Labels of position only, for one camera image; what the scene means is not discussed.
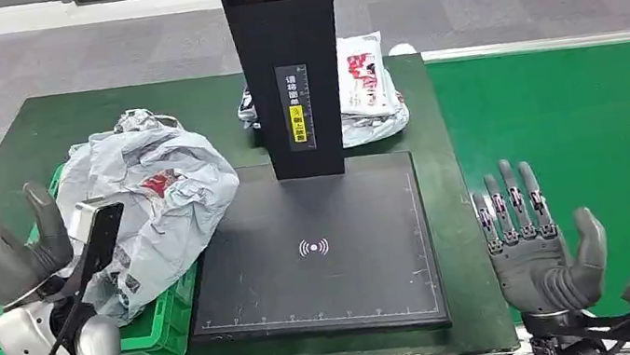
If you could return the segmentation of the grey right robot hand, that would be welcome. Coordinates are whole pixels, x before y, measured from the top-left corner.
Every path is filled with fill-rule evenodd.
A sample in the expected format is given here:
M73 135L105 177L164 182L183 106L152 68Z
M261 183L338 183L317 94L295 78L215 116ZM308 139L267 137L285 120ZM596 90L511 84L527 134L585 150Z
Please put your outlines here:
M498 162L486 174L486 192L472 195L476 219L503 297L520 313L536 316L589 308L604 293L606 228L589 208L573 213L577 252L570 254L535 173L525 161Z

